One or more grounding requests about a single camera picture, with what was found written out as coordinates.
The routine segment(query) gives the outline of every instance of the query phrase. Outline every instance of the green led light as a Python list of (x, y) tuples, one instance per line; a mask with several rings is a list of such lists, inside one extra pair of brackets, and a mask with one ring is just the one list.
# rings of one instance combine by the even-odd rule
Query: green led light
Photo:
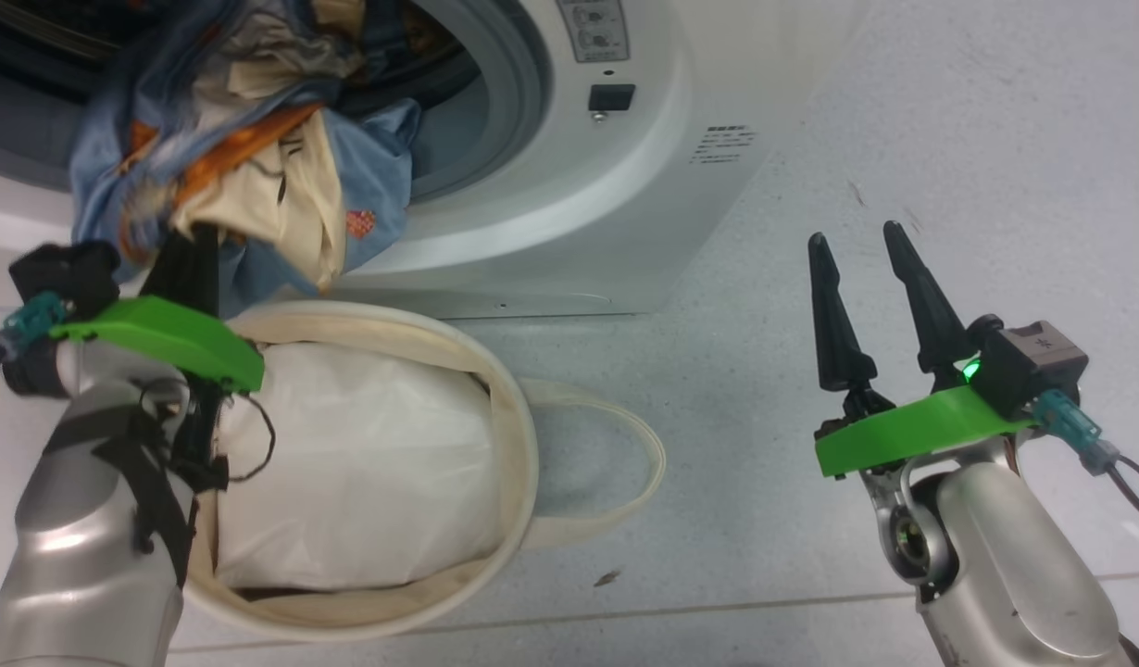
[(960, 376), (964, 376), (964, 380), (966, 382), (972, 382), (973, 376), (976, 376), (980, 369), (981, 369), (981, 360), (980, 359), (972, 360), (969, 363), (964, 364), (964, 368), (960, 369)]

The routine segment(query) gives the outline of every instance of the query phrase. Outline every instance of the control label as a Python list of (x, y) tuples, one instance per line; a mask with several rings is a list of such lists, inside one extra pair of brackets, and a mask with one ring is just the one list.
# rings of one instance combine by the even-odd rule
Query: control label
[(691, 165), (719, 165), (743, 159), (744, 148), (755, 143), (760, 133), (747, 125), (716, 125), (706, 127), (700, 141), (689, 156)]
[(557, 0), (579, 63), (615, 63), (631, 57), (620, 0)]

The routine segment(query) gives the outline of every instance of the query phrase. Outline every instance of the black button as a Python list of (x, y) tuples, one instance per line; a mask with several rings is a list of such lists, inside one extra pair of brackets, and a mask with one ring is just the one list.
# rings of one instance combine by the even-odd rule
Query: black button
[(637, 96), (633, 83), (608, 83), (590, 87), (591, 112), (625, 112)]

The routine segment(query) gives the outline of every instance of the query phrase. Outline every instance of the tile floor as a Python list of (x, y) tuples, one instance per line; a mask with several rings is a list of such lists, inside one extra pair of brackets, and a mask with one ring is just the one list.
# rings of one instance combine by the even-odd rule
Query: tile floor
[[(1048, 318), (1084, 347), (1085, 406), (1139, 460), (1139, 0), (882, 2), (662, 312), (458, 323), (516, 374), (591, 388), (657, 428), (670, 471), (642, 514), (519, 554), (420, 633), (277, 645), (189, 609), (171, 662), (936, 664), (860, 483), (822, 480), (811, 448), (839, 410), (816, 388), (812, 231), (830, 237), (875, 385), (896, 401), (928, 389), (884, 254), (891, 219), (964, 320)], [(14, 500), (57, 409), (0, 405), (0, 442), (17, 444), (0, 446), (1, 578)], [(640, 453), (611, 423), (549, 413), (539, 430), (538, 510), (637, 487)], [(1023, 468), (1139, 642), (1139, 519), (1062, 444), (1032, 444)]]

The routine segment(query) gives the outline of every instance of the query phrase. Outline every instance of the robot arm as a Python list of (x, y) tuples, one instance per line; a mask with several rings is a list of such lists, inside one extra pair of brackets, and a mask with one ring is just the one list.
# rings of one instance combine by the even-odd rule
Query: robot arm
[[(870, 387), (877, 368), (858, 346), (828, 244), (812, 237), (820, 387), (849, 390), (844, 418), (816, 431), (820, 468), (862, 478), (884, 555), (916, 586), (945, 665), (1139, 667), (1106, 592), (1017, 471), (1019, 445), (1047, 430), (1093, 475), (1116, 474), (1123, 456), (1076, 406), (1087, 356), (1044, 321), (1007, 330), (984, 316), (967, 332), (903, 228), (887, 223), (884, 237), (933, 394), (896, 406)], [(918, 478), (943, 463), (956, 469)]]
[(166, 661), (196, 494), (228, 483), (211, 453), (220, 401), (264, 372), (215, 318), (215, 249), (213, 228), (172, 236), (130, 300), (110, 246), (44, 246), (11, 266), (27, 306), (0, 334), (6, 381), (71, 404), (15, 516), (0, 665)]

